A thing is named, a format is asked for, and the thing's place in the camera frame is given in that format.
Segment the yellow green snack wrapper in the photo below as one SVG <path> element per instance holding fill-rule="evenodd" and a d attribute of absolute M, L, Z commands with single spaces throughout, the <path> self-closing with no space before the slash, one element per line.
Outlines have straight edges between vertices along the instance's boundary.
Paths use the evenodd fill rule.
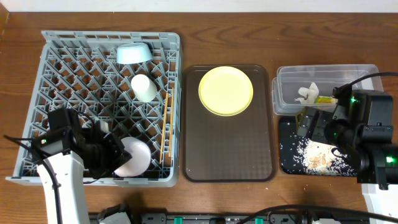
<path fill-rule="evenodd" d="M 338 99 L 330 96 L 318 96 L 315 104 L 337 104 Z"/>

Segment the white tissue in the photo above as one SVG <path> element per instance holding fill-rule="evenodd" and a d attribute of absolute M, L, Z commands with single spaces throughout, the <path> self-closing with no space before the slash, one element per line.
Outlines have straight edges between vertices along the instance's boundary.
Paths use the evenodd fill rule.
<path fill-rule="evenodd" d="M 300 95 L 300 97 L 296 98 L 295 101 L 298 101 L 300 104 L 303 105 L 314 104 L 319 96 L 319 89 L 315 82 L 311 82 L 309 88 L 300 87 L 298 90 L 298 94 Z"/>

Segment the pink small plate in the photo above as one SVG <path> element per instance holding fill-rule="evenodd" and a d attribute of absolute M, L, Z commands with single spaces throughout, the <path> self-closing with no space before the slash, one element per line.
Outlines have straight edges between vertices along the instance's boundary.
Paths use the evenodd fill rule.
<path fill-rule="evenodd" d="M 114 173 L 120 177 L 135 177 L 143 174 L 151 162 L 151 151 L 148 145 L 134 137 L 122 138 L 121 142 L 132 158 L 117 168 Z"/>

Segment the cream cup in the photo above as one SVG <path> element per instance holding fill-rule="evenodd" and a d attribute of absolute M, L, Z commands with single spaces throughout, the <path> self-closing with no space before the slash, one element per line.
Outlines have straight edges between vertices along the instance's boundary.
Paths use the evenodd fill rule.
<path fill-rule="evenodd" d="M 152 101 L 157 94 L 155 83 L 147 75 L 143 74 L 135 75 L 132 78 L 131 88 L 135 97 L 143 103 Z"/>

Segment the yellow plate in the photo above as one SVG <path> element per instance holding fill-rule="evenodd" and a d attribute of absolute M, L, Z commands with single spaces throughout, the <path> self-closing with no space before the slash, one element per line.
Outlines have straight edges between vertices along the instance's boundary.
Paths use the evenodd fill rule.
<path fill-rule="evenodd" d="M 242 70 L 220 66 L 204 74 L 198 86 L 202 105 L 218 116 L 234 116 L 252 102 L 254 87 Z"/>

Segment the light blue bowl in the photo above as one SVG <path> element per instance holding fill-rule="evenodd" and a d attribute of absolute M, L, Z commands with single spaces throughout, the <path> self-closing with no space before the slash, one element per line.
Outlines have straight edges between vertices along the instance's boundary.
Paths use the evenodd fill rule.
<path fill-rule="evenodd" d="M 116 62 L 119 64 L 135 64 L 150 60 L 152 60 L 152 54 L 145 43 L 123 44 L 116 51 Z"/>

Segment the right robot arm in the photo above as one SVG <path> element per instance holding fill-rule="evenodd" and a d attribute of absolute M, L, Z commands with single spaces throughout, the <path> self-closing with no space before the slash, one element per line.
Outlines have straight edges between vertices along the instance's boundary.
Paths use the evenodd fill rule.
<path fill-rule="evenodd" d="M 333 146 L 360 184 L 388 190 L 397 183 L 397 145 L 392 143 L 392 96 L 383 91 L 334 90 L 332 112 L 306 106 L 296 114 L 297 134 Z"/>

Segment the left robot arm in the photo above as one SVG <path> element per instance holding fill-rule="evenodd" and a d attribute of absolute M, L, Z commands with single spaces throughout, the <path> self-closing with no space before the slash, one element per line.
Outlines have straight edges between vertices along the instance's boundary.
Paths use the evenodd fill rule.
<path fill-rule="evenodd" d="M 132 158 L 121 140 L 100 128 L 65 126 L 31 141 L 49 223 L 89 223 L 83 173 L 92 181 L 112 174 Z"/>

